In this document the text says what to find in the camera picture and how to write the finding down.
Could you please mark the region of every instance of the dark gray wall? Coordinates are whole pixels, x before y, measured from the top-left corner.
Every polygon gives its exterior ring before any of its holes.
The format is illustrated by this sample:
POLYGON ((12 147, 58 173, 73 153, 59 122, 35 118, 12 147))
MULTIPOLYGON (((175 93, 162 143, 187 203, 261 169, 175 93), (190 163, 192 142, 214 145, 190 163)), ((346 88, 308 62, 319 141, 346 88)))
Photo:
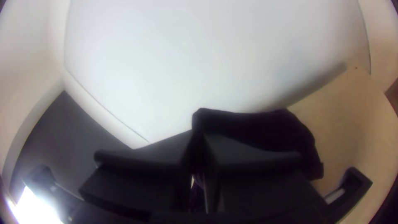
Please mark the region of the dark gray wall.
POLYGON ((129 149, 95 122, 62 92, 46 110, 25 142, 11 179, 15 199, 24 188, 23 177, 40 164, 47 165, 57 182, 75 195, 95 170, 98 149, 129 149))

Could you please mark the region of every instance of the wall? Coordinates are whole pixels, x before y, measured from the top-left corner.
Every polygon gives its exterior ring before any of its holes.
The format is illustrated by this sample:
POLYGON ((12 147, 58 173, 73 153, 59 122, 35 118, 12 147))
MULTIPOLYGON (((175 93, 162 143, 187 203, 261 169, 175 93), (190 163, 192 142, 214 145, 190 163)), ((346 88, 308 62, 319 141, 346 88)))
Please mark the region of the wall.
POLYGON ((7 0, 0 13, 0 110, 47 59, 49 0, 7 0))
POLYGON ((316 139, 324 177, 312 184, 321 195, 335 190, 350 167, 373 182, 338 222, 369 223, 398 172, 398 119, 385 95, 362 69, 350 68, 289 109, 316 139))
POLYGON ((130 148, 136 149, 147 145, 146 140, 109 113, 65 69, 64 42, 69 4, 70 0, 52 0, 49 6, 50 62, 63 77, 65 90, 96 122, 130 148))
POLYGON ((48 64, 48 10, 49 0, 7 0, 0 14, 0 173, 6 186, 25 139, 63 89, 48 64))
POLYGON ((200 107, 285 107, 340 65, 369 68, 356 0, 72 0, 68 15, 65 67, 149 142, 190 129, 200 107))
POLYGON ((359 0, 371 54, 371 76, 385 92, 398 78, 398 14, 391 0, 359 0))

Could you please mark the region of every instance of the dark fabric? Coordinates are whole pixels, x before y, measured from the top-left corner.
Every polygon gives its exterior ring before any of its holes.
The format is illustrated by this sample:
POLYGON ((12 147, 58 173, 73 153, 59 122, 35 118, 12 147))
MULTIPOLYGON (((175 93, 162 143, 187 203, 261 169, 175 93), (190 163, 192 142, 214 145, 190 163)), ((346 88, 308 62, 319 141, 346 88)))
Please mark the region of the dark fabric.
POLYGON ((298 151, 302 156, 303 174, 309 180, 323 177, 323 164, 313 135, 287 109, 249 114, 201 108, 192 116, 192 130, 191 142, 195 147, 201 147, 203 133, 217 133, 258 149, 298 151))

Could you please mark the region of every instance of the beige wall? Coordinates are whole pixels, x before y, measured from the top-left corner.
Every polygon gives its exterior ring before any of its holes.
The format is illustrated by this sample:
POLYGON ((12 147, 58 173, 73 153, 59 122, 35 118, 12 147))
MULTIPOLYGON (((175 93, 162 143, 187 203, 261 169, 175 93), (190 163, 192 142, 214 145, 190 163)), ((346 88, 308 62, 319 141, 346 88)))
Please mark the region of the beige wall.
POLYGON ((49 2, 7 0, 0 14, 0 173, 6 185, 11 174, 4 172, 5 162, 13 167, 30 131, 63 89, 48 63, 49 2))
POLYGON ((398 78, 398 15, 391 0, 358 0, 371 55, 371 76, 385 92, 398 78))

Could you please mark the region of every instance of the bright light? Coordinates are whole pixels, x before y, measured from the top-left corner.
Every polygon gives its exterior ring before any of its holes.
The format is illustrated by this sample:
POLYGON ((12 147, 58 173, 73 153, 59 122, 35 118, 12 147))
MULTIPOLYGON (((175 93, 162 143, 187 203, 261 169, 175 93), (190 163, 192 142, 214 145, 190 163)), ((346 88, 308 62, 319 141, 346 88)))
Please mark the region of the bright light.
POLYGON ((14 206, 9 203, 19 224, 62 224, 56 211, 25 187, 21 199, 14 206))

